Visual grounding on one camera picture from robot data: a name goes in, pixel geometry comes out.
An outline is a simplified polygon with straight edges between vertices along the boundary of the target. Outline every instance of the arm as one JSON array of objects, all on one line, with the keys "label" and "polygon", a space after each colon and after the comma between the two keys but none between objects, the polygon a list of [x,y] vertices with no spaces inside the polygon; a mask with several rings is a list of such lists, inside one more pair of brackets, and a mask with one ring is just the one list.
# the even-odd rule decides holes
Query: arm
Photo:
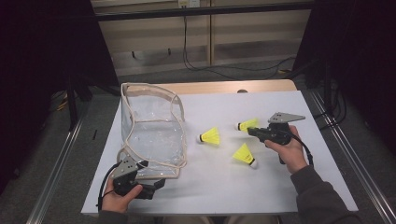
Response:
[{"label": "arm", "polygon": [[[290,125],[299,137],[296,127]],[[347,210],[343,200],[328,182],[324,182],[313,166],[306,163],[303,147],[295,139],[285,146],[265,141],[279,153],[291,172],[291,181],[297,190],[297,208],[303,223],[361,223],[354,213]]]},{"label": "arm", "polygon": [[120,196],[114,192],[113,179],[107,180],[105,196],[103,198],[102,210],[99,212],[98,224],[126,224],[128,217],[124,214],[128,209],[128,204],[133,200],[143,187],[137,185],[125,196]]}]

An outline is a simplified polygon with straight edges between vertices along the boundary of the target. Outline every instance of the yellow shuttlecock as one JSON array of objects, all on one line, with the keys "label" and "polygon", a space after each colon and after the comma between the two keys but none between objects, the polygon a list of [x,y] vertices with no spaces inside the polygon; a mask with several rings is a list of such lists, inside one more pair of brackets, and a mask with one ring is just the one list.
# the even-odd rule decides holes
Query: yellow shuttlecock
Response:
[{"label": "yellow shuttlecock", "polygon": [[197,141],[199,143],[210,143],[214,145],[220,144],[219,130],[217,127],[211,128],[209,131],[198,135]]},{"label": "yellow shuttlecock", "polygon": [[237,123],[235,125],[235,129],[238,131],[243,131],[247,132],[248,128],[257,128],[259,126],[259,120],[258,119],[249,119],[247,121]]},{"label": "yellow shuttlecock", "polygon": [[248,145],[244,143],[234,154],[233,158],[245,162],[250,165],[251,168],[257,168],[257,162],[254,159],[253,155],[251,154],[250,150],[248,149]]}]

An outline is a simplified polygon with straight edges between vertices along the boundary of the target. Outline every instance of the gray carpet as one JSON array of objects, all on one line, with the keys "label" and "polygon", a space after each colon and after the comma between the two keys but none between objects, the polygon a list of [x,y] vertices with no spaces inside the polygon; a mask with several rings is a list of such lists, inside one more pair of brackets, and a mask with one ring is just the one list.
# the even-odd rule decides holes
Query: gray carpet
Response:
[{"label": "gray carpet", "polygon": [[[276,64],[269,63],[243,63],[234,64],[246,68],[258,68]],[[292,61],[282,64],[281,68],[290,68]],[[236,79],[266,79],[274,73],[273,70],[249,72],[243,70],[216,68],[221,72]],[[199,71],[183,70],[161,72],[145,75],[120,77],[120,82],[192,82],[192,81],[220,81],[230,80],[219,74]],[[304,98],[312,114],[319,114],[311,97],[310,90],[304,85],[304,76],[295,80],[296,86],[303,92]],[[87,117],[83,120],[78,138],[67,158],[66,166],[61,179],[56,187],[48,210],[42,223],[95,223],[94,217],[87,217],[80,213],[85,197],[88,193],[93,175],[106,143],[108,132],[111,128],[120,98],[111,96],[103,91],[93,88],[93,99],[89,104]],[[350,144],[357,151],[367,171],[371,174],[376,184],[381,188],[393,207],[396,207],[396,160],[381,140],[372,133],[352,104],[347,102],[347,116],[341,128]],[[59,99],[53,101],[53,108],[59,104]],[[29,160],[21,167],[21,176],[11,180],[0,196],[0,223],[26,223],[35,205],[37,197],[56,162],[60,150],[67,136],[69,117],[67,108],[50,114],[42,131],[40,139],[35,144],[35,149],[29,155]],[[318,126],[324,122],[318,119]],[[371,199],[366,193],[359,179],[349,165],[344,152],[334,140],[329,129],[322,131],[323,137],[337,161],[338,168],[348,185],[360,211],[359,215],[364,223],[384,223],[378,214]],[[300,223],[297,214],[282,216],[284,223]],[[152,217],[131,217],[131,223],[152,224]]]}]

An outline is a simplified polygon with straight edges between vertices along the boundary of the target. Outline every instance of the desk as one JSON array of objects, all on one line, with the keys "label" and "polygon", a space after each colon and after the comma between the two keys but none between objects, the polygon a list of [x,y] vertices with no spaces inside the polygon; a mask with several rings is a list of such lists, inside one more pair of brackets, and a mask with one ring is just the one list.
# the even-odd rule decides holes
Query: desk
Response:
[{"label": "desk", "polygon": [[[306,119],[296,121],[295,125],[304,142],[310,147],[317,172],[324,180],[333,184],[349,210],[357,210],[303,96],[291,81],[231,81],[160,86],[179,93],[184,105],[188,164],[181,169],[178,179],[166,181],[165,187],[155,193],[152,201],[134,200],[130,204],[129,213],[150,216],[221,216],[296,212],[297,194],[291,184],[290,174],[284,165],[279,164],[277,154],[264,148],[256,138],[231,128],[234,121],[253,116],[259,119],[261,126],[267,126],[266,120],[277,111],[306,116]],[[193,94],[209,92],[211,88],[222,93]],[[240,89],[255,92],[224,93]],[[211,116],[207,116],[205,120],[196,116],[205,113],[211,105],[218,105],[219,100],[221,106],[216,107],[216,113],[211,112]],[[244,109],[236,111],[235,108],[240,106]],[[198,145],[195,142],[196,134],[207,128],[208,124],[215,123],[221,133],[220,147]],[[232,159],[232,154],[243,142],[248,144],[258,161],[257,170]],[[83,214],[97,215],[95,204],[100,184],[107,169],[115,163],[117,147],[121,144],[119,109],[82,208]]]}]

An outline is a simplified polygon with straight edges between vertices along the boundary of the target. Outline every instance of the clear plastic bag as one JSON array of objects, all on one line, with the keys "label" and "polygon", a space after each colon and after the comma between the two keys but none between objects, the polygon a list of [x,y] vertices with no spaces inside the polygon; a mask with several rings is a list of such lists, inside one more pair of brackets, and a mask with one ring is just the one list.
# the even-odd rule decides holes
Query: clear plastic bag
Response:
[{"label": "clear plastic bag", "polygon": [[175,178],[186,165],[184,110],[167,89],[145,83],[121,84],[121,134],[117,161],[148,161],[136,178]]}]

